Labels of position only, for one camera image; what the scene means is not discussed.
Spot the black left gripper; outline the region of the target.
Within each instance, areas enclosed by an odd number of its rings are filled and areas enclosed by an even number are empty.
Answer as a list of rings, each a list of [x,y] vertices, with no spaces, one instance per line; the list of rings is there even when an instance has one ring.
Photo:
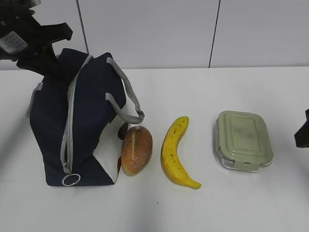
[[[15,61],[17,67],[43,76],[62,78],[63,70],[52,44],[70,40],[67,23],[41,25],[34,17],[35,4],[0,6],[0,59]]]

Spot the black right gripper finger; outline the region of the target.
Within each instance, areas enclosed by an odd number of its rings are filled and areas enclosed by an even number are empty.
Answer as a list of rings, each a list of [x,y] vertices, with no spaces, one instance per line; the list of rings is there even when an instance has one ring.
[[[303,126],[295,133],[295,144],[298,148],[309,147],[309,109],[305,111],[306,122]]]

